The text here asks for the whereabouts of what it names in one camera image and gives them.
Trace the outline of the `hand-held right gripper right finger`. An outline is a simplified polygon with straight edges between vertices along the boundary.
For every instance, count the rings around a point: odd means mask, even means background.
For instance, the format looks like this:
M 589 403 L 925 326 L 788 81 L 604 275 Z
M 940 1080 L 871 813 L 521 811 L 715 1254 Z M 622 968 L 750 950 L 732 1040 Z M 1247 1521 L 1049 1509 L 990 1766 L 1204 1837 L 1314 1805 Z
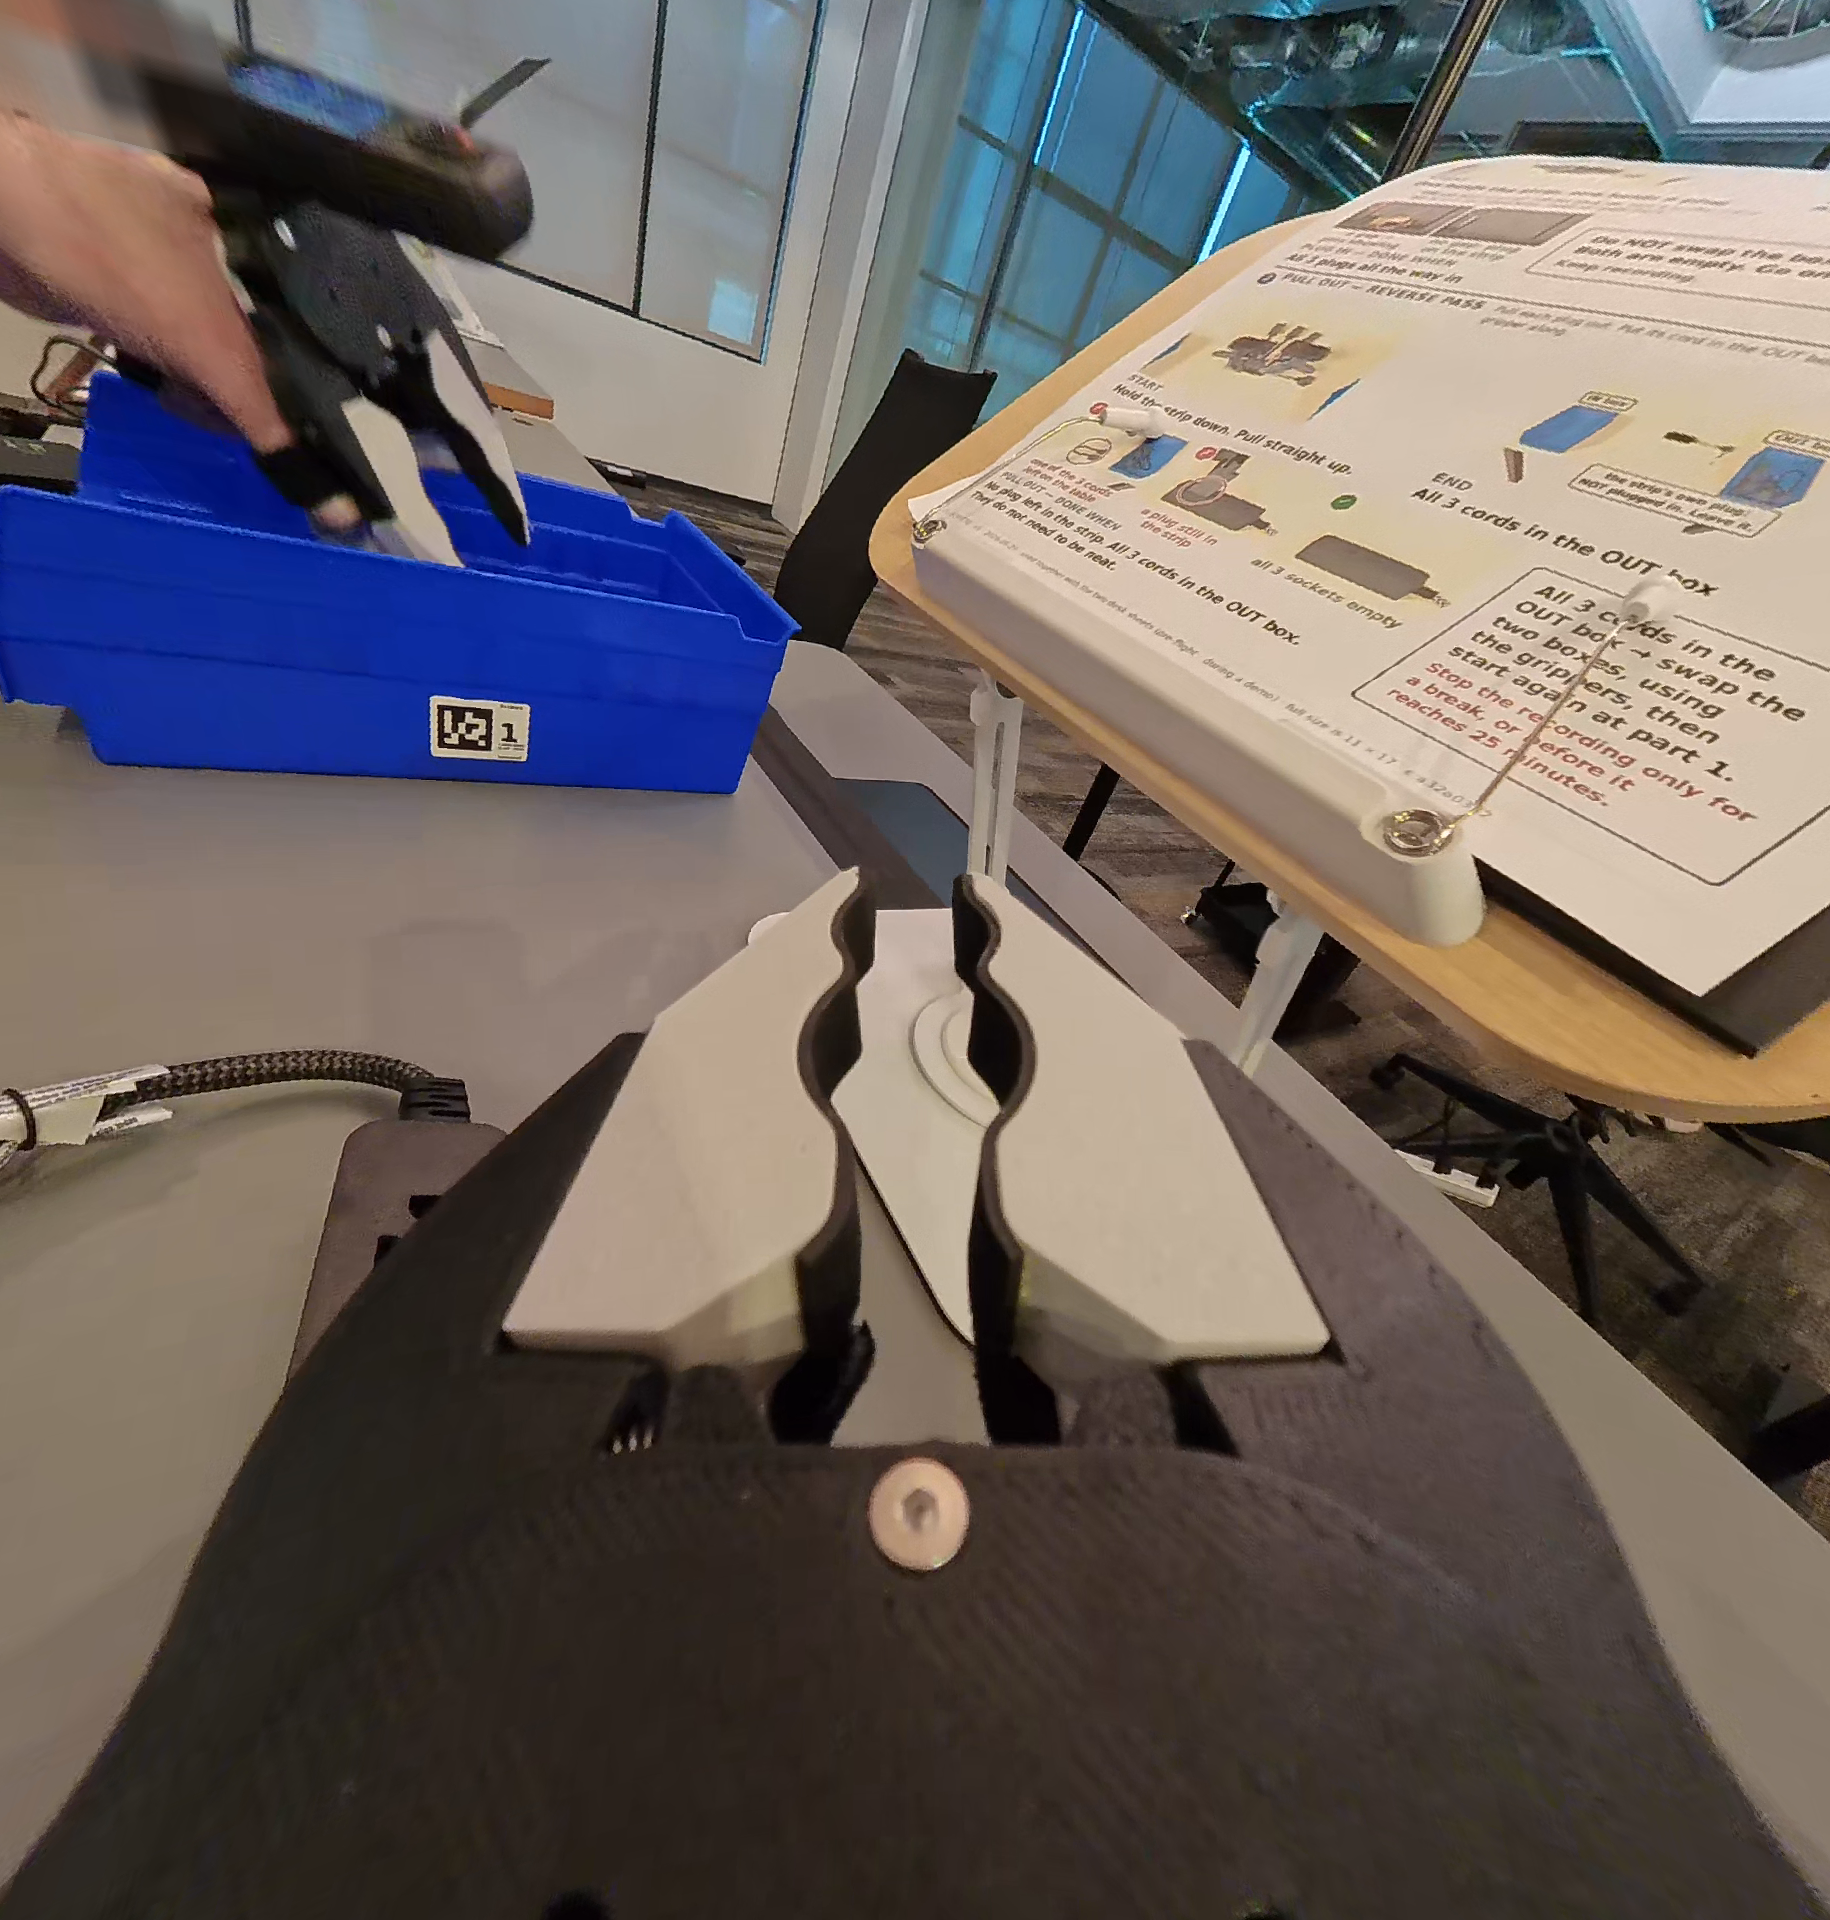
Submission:
M 1198 1049 L 983 877 L 952 900 L 969 1066 L 997 1099 L 966 1261 L 994 1444 L 1057 1444 L 1117 1381 L 1332 1343 Z

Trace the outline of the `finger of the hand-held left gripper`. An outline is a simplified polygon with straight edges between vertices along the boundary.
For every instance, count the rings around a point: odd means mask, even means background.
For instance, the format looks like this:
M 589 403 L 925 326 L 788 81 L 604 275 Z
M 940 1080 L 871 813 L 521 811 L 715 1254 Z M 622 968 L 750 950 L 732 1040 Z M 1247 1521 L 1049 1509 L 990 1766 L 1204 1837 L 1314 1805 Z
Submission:
M 370 476 L 382 508 L 370 513 L 352 485 L 313 507 L 313 530 L 327 541 L 405 561 L 463 566 L 447 524 L 428 499 L 421 468 L 403 424 L 366 396 L 343 403 L 343 450 Z
M 532 541 L 521 478 L 495 408 L 447 335 L 423 332 L 394 350 L 394 417 L 411 437 L 449 456 L 516 544 Z

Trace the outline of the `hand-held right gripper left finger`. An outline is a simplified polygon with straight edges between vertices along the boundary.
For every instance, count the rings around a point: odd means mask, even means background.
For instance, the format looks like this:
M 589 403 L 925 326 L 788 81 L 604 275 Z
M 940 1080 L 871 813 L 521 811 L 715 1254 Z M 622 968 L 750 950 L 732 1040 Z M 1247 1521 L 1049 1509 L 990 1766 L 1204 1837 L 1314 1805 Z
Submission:
M 720 1367 L 776 1427 L 844 1421 L 871 1337 L 833 1096 L 871 958 L 847 869 L 656 1018 L 503 1317 L 511 1347 Z

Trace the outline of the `blue plastic bin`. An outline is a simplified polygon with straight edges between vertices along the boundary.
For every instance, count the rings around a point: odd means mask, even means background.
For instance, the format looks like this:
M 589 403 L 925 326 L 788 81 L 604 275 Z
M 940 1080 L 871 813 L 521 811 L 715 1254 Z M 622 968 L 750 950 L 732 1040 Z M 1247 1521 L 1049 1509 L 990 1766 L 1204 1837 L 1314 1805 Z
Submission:
M 75 494 L 0 491 L 0 697 L 111 765 L 729 794 L 797 633 L 684 515 L 458 472 L 463 566 L 317 541 L 243 444 L 116 374 Z

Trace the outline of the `black power strip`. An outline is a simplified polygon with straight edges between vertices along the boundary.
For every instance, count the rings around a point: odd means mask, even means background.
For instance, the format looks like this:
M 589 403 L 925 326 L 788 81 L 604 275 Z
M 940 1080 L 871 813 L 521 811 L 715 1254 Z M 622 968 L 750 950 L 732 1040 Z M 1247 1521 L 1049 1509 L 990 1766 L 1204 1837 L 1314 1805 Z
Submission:
M 375 1264 L 499 1140 L 502 1130 L 473 1121 L 375 1118 L 352 1131 L 329 1187 L 289 1379 Z

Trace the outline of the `person's left hand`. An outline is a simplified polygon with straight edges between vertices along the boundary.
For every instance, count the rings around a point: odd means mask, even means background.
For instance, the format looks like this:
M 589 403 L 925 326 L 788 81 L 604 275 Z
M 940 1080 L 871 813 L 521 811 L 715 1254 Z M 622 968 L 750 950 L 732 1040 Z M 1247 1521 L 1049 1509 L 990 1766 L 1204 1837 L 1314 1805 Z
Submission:
M 135 356 L 255 453 L 294 444 L 208 188 L 164 156 L 0 109 L 0 300 Z

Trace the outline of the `black chair base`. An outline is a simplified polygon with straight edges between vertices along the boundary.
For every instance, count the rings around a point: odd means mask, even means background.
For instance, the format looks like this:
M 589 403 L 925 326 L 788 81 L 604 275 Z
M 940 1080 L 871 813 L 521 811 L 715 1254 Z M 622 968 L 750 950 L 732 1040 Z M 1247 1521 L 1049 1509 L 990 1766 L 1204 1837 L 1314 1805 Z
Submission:
M 1387 1145 L 1431 1155 L 1438 1164 L 1488 1172 L 1499 1189 L 1544 1187 L 1573 1280 L 1579 1318 L 1598 1327 L 1600 1263 L 1593 1215 L 1603 1213 L 1632 1236 L 1665 1271 L 1665 1282 L 1647 1283 L 1647 1304 L 1675 1321 L 1707 1291 L 1707 1280 L 1667 1234 L 1647 1206 L 1598 1155 L 1604 1140 L 1604 1108 L 1575 1097 L 1563 1117 L 1540 1115 L 1526 1103 L 1481 1086 L 1450 1070 L 1395 1052 L 1367 1072 L 1379 1093 L 1406 1082 L 1431 1092 L 1440 1110 L 1423 1127 Z

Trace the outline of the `white page holder ledge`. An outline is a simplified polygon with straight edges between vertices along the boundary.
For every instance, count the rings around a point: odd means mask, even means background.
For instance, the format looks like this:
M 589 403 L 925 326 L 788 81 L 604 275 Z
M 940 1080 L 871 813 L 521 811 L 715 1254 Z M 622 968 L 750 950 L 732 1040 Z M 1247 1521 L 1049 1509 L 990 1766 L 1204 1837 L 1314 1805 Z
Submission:
M 1064 548 L 1036 557 L 963 511 L 910 537 L 921 598 L 986 656 L 987 673 L 1096 737 L 1096 757 L 1165 782 L 1253 852 L 1233 855 L 1282 899 L 1323 900 L 1420 947 L 1461 947 L 1483 927 L 1478 863 L 1456 841 L 1397 846 L 1420 799 L 1212 666 L 1173 615 L 1127 612 L 1125 589 Z

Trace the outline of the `black backing board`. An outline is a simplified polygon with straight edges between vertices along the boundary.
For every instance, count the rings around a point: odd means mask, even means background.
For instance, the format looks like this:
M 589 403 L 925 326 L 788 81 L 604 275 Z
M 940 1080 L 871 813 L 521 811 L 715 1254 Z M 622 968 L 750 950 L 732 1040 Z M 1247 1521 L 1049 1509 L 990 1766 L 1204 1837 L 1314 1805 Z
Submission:
M 1758 1056 L 1795 1024 L 1830 1005 L 1830 907 L 1766 947 L 1710 993 L 1692 994 L 1484 862 L 1478 862 L 1478 878 L 1491 905 L 1546 933 L 1697 1034 L 1746 1058 Z

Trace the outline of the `black pole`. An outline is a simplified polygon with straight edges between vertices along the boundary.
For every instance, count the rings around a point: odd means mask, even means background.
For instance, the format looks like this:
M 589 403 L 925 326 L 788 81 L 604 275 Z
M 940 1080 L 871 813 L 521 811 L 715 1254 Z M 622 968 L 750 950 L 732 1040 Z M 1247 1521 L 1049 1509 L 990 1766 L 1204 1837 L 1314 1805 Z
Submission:
M 1450 30 L 1440 45 L 1440 56 L 1411 104 L 1404 132 L 1387 158 L 1387 168 L 1381 169 L 1383 185 L 1427 166 L 1449 109 L 1454 108 L 1454 99 L 1469 78 L 1502 6 L 1502 0 L 1463 3 L 1459 6 Z

